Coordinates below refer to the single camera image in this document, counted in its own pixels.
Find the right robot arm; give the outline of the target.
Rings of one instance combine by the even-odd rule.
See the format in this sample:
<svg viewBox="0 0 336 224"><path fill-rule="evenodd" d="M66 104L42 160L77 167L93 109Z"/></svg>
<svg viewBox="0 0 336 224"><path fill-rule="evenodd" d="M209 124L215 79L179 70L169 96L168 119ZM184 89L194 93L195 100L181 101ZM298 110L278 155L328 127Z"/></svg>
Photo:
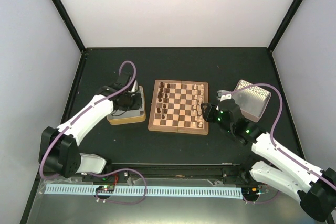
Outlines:
<svg viewBox="0 0 336 224"><path fill-rule="evenodd" d="M335 210L335 170L312 165L285 148L255 122L245 118L233 99L201 104L203 119L217 123L231 137L262 157L238 171L239 179L267 184L297 201L311 218L325 222Z"/></svg>

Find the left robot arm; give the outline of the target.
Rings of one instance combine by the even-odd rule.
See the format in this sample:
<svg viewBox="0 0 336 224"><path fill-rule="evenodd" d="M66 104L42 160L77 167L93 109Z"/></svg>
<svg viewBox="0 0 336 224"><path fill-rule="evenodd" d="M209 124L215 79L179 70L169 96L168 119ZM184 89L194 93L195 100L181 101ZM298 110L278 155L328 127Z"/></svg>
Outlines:
<svg viewBox="0 0 336 224"><path fill-rule="evenodd" d="M44 168L47 168L56 176L65 178L86 173L94 174L102 182L108 181L113 174L108 160L79 150L85 136L102 119L107 119L112 125L144 121L144 92L135 73L120 71L115 83L101 87L71 119L56 128L43 130L39 152L40 176L46 178Z"/></svg>

